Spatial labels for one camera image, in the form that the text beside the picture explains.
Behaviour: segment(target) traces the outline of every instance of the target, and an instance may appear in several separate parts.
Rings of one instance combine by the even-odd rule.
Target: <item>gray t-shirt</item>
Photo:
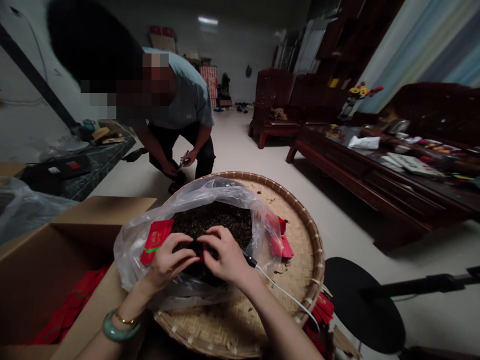
[[[200,122],[205,127],[215,124],[210,92],[200,73],[183,57],[172,52],[144,47],[147,54],[168,54],[168,62],[176,76],[177,91],[171,104],[156,106],[147,120],[166,129],[181,129]],[[145,126],[143,120],[122,121],[133,128]]]

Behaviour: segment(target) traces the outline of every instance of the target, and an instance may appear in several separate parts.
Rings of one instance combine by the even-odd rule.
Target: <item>gold bracelet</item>
[[[122,322],[125,325],[133,325],[134,322],[135,322],[135,319],[130,320],[130,321],[123,319],[119,314],[119,309],[118,308],[115,310],[115,317],[118,319],[118,321]]]

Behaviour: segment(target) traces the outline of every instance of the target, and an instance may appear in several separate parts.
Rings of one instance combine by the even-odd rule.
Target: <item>hand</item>
[[[234,284],[240,290],[251,282],[252,277],[259,277],[257,271],[245,260],[242,249],[230,230],[223,226],[213,226],[206,233],[197,240],[209,244],[218,252],[218,260],[215,260],[208,251],[203,251],[205,265],[213,275]]]
[[[193,239],[183,233],[171,233],[156,251],[150,269],[142,279],[143,291],[153,296],[165,288],[180,272],[200,260],[192,249],[172,253],[179,243],[191,243]]]
[[[183,166],[188,168],[190,165],[192,165],[195,162],[195,159],[197,158],[198,154],[199,154],[198,151],[192,150],[187,155],[182,156],[182,159],[185,160],[185,162],[183,163]]]
[[[170,161],[166,161],[165,163],[161,163],[160,165],[161,169],[166,175],[177,176],[178,171]]]

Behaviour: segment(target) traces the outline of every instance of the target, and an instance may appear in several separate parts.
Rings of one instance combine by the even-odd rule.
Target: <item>bamboo tray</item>
[[[234,179],[254,193],[261,192],[257,196],[288,220],[285,234],[294,255],[271,277],[312,311],[324,281],[325,260],[317,226],[302,203],[275,181],[250,172],[227,171],[206,177]],[[308,314],[276,287],[270,283],[267,286],[303,326]],[[153,316],[171,338],[188,349],[221,359],[258,358],[267,342],[260,318],[244,295],[231,302],[159,311]]]

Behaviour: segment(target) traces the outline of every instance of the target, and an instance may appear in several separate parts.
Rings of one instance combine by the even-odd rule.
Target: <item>flower vase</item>
[[[341,117],[348,118],[353,109],[354,109],[354,105],[348,104],[347,106],[345,106],[345,108],[341,112]]]

